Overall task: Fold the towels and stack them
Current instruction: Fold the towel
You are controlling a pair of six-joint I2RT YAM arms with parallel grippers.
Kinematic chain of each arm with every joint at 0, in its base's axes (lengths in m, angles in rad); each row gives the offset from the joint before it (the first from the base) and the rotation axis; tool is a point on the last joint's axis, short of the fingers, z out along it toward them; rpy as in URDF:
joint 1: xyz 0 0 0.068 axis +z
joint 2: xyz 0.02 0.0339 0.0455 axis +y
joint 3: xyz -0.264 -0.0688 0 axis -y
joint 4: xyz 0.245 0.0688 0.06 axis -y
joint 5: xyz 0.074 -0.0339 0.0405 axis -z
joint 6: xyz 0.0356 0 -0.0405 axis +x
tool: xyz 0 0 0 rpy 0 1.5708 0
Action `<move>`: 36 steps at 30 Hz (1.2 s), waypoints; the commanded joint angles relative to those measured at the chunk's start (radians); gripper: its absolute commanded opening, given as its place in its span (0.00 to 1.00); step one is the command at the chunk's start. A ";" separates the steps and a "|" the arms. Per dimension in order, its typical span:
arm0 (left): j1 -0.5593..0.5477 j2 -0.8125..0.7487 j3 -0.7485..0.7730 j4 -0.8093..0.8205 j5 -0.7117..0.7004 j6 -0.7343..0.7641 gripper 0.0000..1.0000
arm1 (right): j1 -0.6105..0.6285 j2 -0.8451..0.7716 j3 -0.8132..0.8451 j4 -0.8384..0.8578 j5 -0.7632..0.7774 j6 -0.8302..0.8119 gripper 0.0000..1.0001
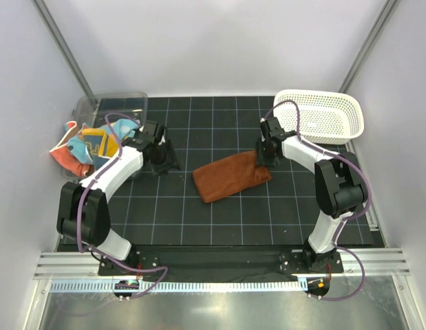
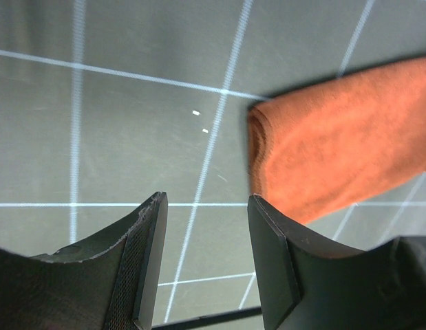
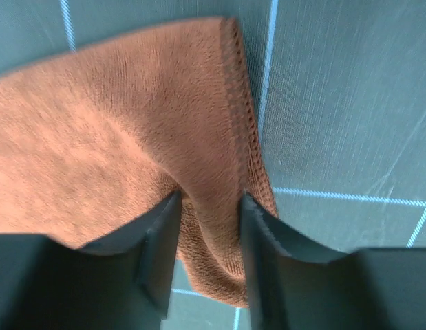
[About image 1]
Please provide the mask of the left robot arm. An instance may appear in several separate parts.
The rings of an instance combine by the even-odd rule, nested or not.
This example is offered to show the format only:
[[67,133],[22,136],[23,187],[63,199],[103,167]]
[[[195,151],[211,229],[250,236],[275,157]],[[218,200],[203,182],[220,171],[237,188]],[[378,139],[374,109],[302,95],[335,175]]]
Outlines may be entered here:
[[179,169],[172,141],[165,125],[131,118],[85,129],[82,136],[94,172],[62,187],[57,232],[75,239],[80,252],[90,249],[102,256],[102,264],[112,263],[121,274],[133,274],[140,265],[137,249],[112,229],[109,201],[146,164],[154,175]]

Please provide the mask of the brown towel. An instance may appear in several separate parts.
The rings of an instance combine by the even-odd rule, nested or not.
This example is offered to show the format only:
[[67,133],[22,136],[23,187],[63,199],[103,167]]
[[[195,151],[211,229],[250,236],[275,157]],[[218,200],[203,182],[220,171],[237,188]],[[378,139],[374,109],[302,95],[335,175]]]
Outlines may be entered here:
[[195,169],[192,178],[201,200],[208,204],[269,182],[272,176],[256,165],[256,152],[234,154]]

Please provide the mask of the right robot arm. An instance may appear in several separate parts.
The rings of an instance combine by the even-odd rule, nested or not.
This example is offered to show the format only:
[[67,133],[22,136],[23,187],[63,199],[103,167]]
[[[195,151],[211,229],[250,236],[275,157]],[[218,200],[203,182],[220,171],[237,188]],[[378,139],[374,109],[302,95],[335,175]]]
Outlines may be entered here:
[[334,258],[337,240],[348,218],[368,200],[367,185],[358,173],[353,153],[333,153],[296,131],[285,131],[276,117],[260,121],[262,136],[256,142],[256,165],[273,167],[282,159],[303,166],[315,176],[319,215],[303,244],[302,263],[319,272]]

